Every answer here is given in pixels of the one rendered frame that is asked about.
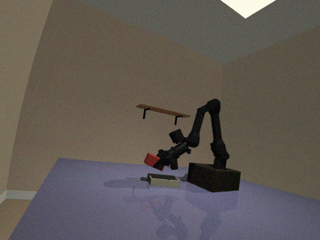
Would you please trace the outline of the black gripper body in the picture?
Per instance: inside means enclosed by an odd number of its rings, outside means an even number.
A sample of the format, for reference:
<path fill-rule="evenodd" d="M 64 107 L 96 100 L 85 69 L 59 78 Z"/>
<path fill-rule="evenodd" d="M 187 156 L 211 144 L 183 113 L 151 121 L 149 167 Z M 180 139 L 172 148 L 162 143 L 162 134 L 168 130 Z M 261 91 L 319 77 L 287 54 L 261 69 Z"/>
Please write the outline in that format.
<path fill-rule="evenodd" d="M 163 149 L 158 150 L 161 156 L 164 156 L 168 165 L 170 165 L 171 168 L 174 168 L 176 166 L 176 162 L 174 158 L 180 158 L 181 153 L 177 149 L 177 147 L 171 147 L 168 151 L 164 151 Z"/>

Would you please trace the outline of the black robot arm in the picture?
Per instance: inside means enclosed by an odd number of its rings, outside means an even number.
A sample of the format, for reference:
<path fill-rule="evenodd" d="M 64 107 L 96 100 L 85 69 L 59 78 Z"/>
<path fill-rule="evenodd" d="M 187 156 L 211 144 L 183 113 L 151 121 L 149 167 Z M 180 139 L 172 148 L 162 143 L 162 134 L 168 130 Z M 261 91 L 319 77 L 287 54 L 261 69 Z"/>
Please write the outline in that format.
<path fill-rule="evenodd" d="M 169 136 L 173 143 L 178 144 L 175 147 L 177 147 L 177 149 L 179 150 L 180 155 L 184 154 L 185 152 L 187 152 L 187 154 L 190 154 L 191 149 L 189 149 L 189 147 L 195 148 L 199 145 L 200 129 L 202 126 L 204 115 L 206 112 L 209 112 L 211 116 L 213 135 L 213 142 L 210 143 L 210 150 L 212 150 L 213 155 L 215 157 L 212 168 L 217 168 L 219 170 L 227 170 L 226 164 L 227 160 L 230 158 L 230 155 L 226 151 L 226 145 L 222 140 L 221 124 L 219 117 L 220 110 L 221 102 L 218 99 L 212 99 L 211 101 L 208 101 L 205 105 L 197 109 L 192 131 L 190 132 L 188 137 L 184 137 L 181 129 L 172 131 L 171 133 L 169 133 Z"/>

